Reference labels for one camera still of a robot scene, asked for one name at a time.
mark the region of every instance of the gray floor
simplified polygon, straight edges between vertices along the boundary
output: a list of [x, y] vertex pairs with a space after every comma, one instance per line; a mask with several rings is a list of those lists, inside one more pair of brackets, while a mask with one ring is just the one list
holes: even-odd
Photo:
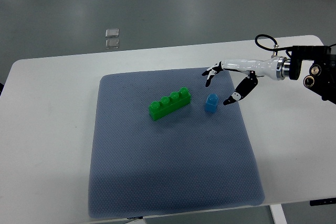
[[[330, 45], [335, 14], [336, 0], [0, 0], [0, 82], [19, 59], [105, 52], [107, 28], [120, 29], [117, 50], [250, 40], [260, 33], [316, 35]], [[336, 223], [334, 205], [302, 202], [284, 211], [289, 224]], [[268, 207], [148, 221], [192, 222], [273, 223]]]

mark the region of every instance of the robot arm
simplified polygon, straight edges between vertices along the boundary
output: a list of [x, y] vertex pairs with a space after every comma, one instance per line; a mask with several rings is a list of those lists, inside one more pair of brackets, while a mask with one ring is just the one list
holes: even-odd
[[[258, 43], [259, 37], [267, 37], [275, 43], [274, 48], [266, 48]], [[331, 55], [331, 47], [335, 46], [292, 46], [278, 48], [274, 38], [268, 35], [258, 35], [255, 39], [257, 46], [273, 51], [269, 60], [224, 60], [208, 68], [202, 73], [207, 76], [205, 86], [208, 87], [211, 79], [223, 70], [245, 73], [247, 77], [237, 86], [235, 92], [224, 101], [224, 105], [234, 103], [246, 97], [258, 84], [257, 77], [268, 76], [273, 80], [283, 80], [289, 77], [297, 80], [300, 76], [303, 60], [314, 60], [303, 85], [322, 97], [336, 104], [336, 55]], [[277, 52], [285, 50], [288, 58], [277, 56]]]
[[237, 86], [235, 92], [224, 101], [224, 105], [234, 103], [246, 97], [258, 84], [257, 77], [268, 76], [273, 80], [283, 80], [284, 63], [286, 57], [273, 57], [269, 60], [224, 60], [203, 72], [203, 76], [207, 76], [205, 86], [208, 87], [211, 79], [223, 70], [237, 71], [247, 75], [247, 77]]

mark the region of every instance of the green lego brick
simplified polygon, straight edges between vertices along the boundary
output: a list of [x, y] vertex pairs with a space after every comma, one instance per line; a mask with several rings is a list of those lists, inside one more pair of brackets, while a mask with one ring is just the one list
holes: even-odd
[[154, 101], [148, 107], [149, 115], [154, 121], [172, 113], [190, 103], [191, 95], [186, 87], [180, 88], [179, 92], [172, 92], [169, 97], [162, 97], [159, 102]]

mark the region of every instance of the blue toy block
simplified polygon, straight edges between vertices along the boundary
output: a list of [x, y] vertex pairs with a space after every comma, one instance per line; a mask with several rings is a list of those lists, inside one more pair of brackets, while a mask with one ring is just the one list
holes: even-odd
[[216, 94], [210, 94], [205, 102], [205, 111], [215, 113], [218, 105], [218, 96]]

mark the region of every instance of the gray foam mat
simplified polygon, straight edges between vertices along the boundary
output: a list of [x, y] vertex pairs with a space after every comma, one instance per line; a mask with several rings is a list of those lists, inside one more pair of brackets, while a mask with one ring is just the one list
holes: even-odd
[[[205, 87], [204, 69], [111, 74], [100, 81], [89, 215], [129, 218], [260, 205], [257, 164], [228, 72]], [[187, 87], [191, 103], [157, 121], [149, 104]], [[205, 112], [210, 93], [215, 114]]]

